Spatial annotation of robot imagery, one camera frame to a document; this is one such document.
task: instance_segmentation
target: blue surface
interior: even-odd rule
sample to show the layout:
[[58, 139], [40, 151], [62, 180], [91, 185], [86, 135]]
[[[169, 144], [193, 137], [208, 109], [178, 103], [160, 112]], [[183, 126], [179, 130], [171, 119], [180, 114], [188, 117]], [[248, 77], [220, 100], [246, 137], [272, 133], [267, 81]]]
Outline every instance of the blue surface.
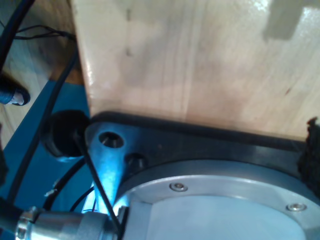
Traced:
[[[38, 127], [54, 85], [55, 82], [52, 81], [49, 81], [45, 85], [4, 149], [4, 156], [9, 168], [5, 185], [0, 188], [0, 196], [4, 198], [8, 195], [10, 185]], [[53, 112], [69, 109], [82, 110], [87, 116], [89, 115], [86, 93], [83, 86], [69, 83], [63, 85]], [[56, 161], [39, 144], [23, 179], [15, 205], [25, 210], [31, 206], [42, 207], [46, 199], [44, 197], [45, 193], [52, 189], [54, 182], [62, 177], [73, 164], [74, 162], [61, 163]], [[72, 204], [90, 188], [91, 184], [92, 177], [88, 168], [84, 166], [59, 194], [52, 210], [68, 211]], [[78, 206], [77, 212], [81, 211], [82, 205]], [[14, 238], [4, 232], [0, 239], [7, 240]]]

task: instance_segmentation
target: wooden board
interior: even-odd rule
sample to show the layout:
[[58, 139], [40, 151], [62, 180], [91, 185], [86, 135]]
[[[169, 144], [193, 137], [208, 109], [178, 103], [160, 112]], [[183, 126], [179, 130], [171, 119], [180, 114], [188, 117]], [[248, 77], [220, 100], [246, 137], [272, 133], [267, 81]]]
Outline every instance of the wooden board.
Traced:
[[318, 0], [73, 0], [91, 115], [304, 139], [320, 115]]
[[[19, 0], [0, 1], [0, 20], [4, 24], [9, 20], [19, 2]], [[68, 2], [66, 0], [35, 1], [21, 27], [39, 24], [74, 33], [72, 11]], [[24, 36], [41, 33], [44, 31], [35, 29], [26, 32]], [[46, 82], [49, 79], [56, 80], [58, 78], [73, 49], [74, 44], [63, 37], [15, 40], [13, 42], [3, 70], [29, 91], [31, 101], [25, 106], [0, 104], [2, 147], [6, 146]], [[67, 81], [82, 83], [80, 67], [72, 72]]]

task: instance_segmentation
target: black wire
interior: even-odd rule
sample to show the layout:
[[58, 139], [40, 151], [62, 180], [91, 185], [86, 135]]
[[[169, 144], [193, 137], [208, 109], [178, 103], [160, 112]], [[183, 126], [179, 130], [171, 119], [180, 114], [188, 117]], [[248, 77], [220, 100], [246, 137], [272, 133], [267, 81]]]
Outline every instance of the black wire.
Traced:
[[6, 24], [0, 38], [0, 72], [4, 67], [8, 52], [16, 32], [35, 0], [22, 0]]
[[85, 199], [92, 191], [94, 190], [94, 187], [90, 187], [89, 190], [87, 190], [84, 194], [82, 194], [77, 201], [75, 201], [75, 203], [72, 205], [72, 207], [70, 208], [69, 212], [73, 212], [78, 205], [82, 202], [83, 199]]
[[93, 178], [93, 181], [96, 185], [96, 187], [98, 188], [99, 190], [99, 193], [103, 199], [103, 202], [106, 206], [106, 209], [108, 210], [109, 214], [110, 214], [110, 217], [111, 217], [111, 220], [112, 220], [112, 223], [113, 223], [113, 226], [114, 226], [114, 229], [116, 230], [116, 232], [118, 233], [118, 235], [121, 234], [121, 225], [119, 223], [119, 220], [117, 219], [115, 213], [114, 213], [114, 210], [112, 208], [112, 205], [106, 195], [106, 192], [104, 190], [104, 187], [102, 186], [102, 183], [98, 177], [98, 173], [95, 169], [95, 166], [91, 160], [91, 157], [90, 155], [88, 154], [88, 151], [87, 151], [87, 146], [86, 146], [86, 143], [83, 139], [81, 139], [81, 137], [79, 135], [75, 135], [74, 136], [74, 140], [75, 140], [75, 143], [77, 144], [81, 154], [83, 155], [84, 159], [85, 159], [85, 162], [87, 164], [87, 166], [89, 167], [89, 170], [91, 172], [91, 175], [92, 175], [92, 178]]
[[73, 56], [71, 57], [71, 60], [69, 61], [68, 65], [63, 70], [62, 74], [60, 75], [58, 81], [55, 83], [55, 86], [51, 92], [51, 95], [49, 97], [48, 103], [45, 107], [44, 113], [42, 115], [42, 118], [40, 120], [40, 123], [38, 125], [38, 128], [31, 140], [31, 143], [22, 159], [22, 162], [16, 172], [16, 175], [14, 177], [13, 183], [10, 187], [9, 194], [7, 197], [7, 201], [11, 204], [15, 203], [17, 193], [19, 191], [19, 188], [21, 186], [22, 180], [26, 174], [27, 168], [31, 162], [31, 159], [37, 149], [39, 139], [40, 139], [40, 133], [41, 130], [47, 120], [47, 118], [50, 116], [55, 102], [57, 100], [58, 94], [60, 92], [60, 89], [62, 85], [64, 84], [66, 78], [68, 77], [69, 73], [71, 72], [72, 68], [74, 67], [76, 61], [78, 60], [78, 49], [75, 50]]
[[[0, 24], [5, 28], [6, 26], [3, 24], [3, 22], [0, 20]], [[15, 36], [14, 39], [15, 40], [32, 40], [32, 39], [40, 39], [40, 38], [52, 38], [52, 37], [66, 37], [70, 40], [75, 41], [76, 40], [76, 35], [69, 33], [67, 31], [60, 31], [60, 30], [56, 30], [52, 27], [46, 26], [46, 25], [34, 25], [34, 26], [28, 26], [25, 28], [22, 28], [20, 30], [18, 30], [16, 33], [22, 33], [22, 32], [26, 32], [28, 30], [31, 29], [36, 29], [36, 28], [43, 28], [45, 30], [47, 30], [47, 33], [43, 33], [43, 34], [37, 34], [34, 36]]]
[[50, 32], [50, 33], [39, 34], [34, 36], [16, 36], [14, 39], [15, 40], [31, 40], [31, 39], [42, 39], [42, 38], [54, 38], [54, 37], [61, 37], [61, 35], [52, 34]]
[[69, 180], [86, 164], [86, 161], [84, 158], [77, 161], [67, 172], [65, 175], [63, 175], [62, 178], [54, 185], [53, 189], [54, 192], [50, 194], [44, 204], [43, 209], [49, 211], [52, 208], [52, 205], [54, 204], [54, 201], [56, 200], [59, 193], [62, 191], [62, 189], [66, 186], [66, 184], [69, 182]]
[[96, 209], [96, 204], [97, 204], [97, 199], [94, 199], [93, 207], [92, 207], [92, 212], [95, 211], [95, 209]]
[[47, 31], [49, 31], [50, 33], [56, 33], [62, 37], [67, 37], [71, 40], [75, 40], [76, 39], [76, 35], [72, 34], [72, 33], [69, 33], [67, 31], [60, 31], [60, 30], [56, 30], [52, 27], [49, 27], [49, 26], [46, 26], [46, 25], [41, 25], [41, 24], [38, 24], [38, 25], [34, 25], [34, 26], [29, 26], [29, 27], [25, 27], [23, 29], [20, 29], [17, 33], [21, 33], [21, 32], [25, 32], [25, 31], [28, 31], [30, 29], [35, 29], [35, 28], [43, 28]]
[[98, 210], [96, 210], [96, 209], [85, 209], [85, 210], [82, 210], [82, 212], [84, 213], [84, 212], [98, 212]]

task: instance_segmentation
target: bolt hole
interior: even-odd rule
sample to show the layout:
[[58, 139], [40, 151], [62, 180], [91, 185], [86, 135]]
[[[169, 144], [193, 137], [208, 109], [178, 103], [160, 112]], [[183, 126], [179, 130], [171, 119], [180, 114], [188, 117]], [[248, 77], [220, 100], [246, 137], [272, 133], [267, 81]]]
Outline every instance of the bolt hole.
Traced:
[[125, 143], [124, 140], [114, 132], [104, 132], [99, 135], [99, 141], [108, 148], [118, 149], [121, 148]]

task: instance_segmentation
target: silver screw head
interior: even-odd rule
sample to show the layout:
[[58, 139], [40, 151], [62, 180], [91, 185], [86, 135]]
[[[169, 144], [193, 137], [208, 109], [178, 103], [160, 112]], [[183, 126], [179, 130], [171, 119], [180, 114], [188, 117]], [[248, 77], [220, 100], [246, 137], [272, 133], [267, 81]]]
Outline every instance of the silver screw head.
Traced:
[[301, 212], [307, 209], [307, 206], [303, 203], [292, 203], [286, 206], [286, 209], [290, 212]]
[[188, 187], [183, 185], [182, 183], [175, 182], [175, 183], [170, 183], [169, 185], [170, 189], [175, 191], [175, 192], [185, 192], [188, 190]]

